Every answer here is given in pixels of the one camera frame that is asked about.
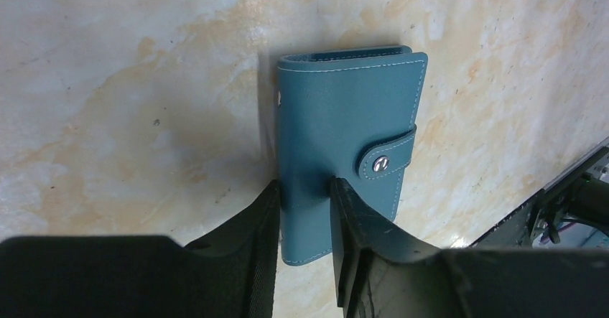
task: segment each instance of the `teal leather wallet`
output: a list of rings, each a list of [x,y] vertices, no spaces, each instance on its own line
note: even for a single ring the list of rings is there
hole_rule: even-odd
[[[427,55],[409,47],[288,55],[279,60],[282,258],[298,266],[332,250],[332,177],[396,216],[410,163]]]

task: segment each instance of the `blue wallet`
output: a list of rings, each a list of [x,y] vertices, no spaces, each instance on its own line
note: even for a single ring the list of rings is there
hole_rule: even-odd
[[[279,60],[282,258],[298,266],[332,250],[332,177],[396,216],[410,163],[427,55],[409,47],[288,55]]]

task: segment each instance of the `card holder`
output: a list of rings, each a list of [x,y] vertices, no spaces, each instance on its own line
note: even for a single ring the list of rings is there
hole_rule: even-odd
[[[279,60],[282,258],[298,266],[328,254],[332,177],[372,208],[396,215],[410,163],[427,55],[374,47]]]

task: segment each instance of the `metal button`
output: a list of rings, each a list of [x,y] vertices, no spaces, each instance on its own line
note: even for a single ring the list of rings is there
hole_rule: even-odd
[[[372,169],[374,172],[382,172],[385,171],[387,167],[389,167],[389,158],[383,155],[374,161]]]

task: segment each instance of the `strap closure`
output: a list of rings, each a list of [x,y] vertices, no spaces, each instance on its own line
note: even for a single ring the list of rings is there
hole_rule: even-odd
[[[412,158],[416,132],[415,125],[407,134],[368,149],[360,160],[359,176],[363,179],[375,180],[407,167]]]

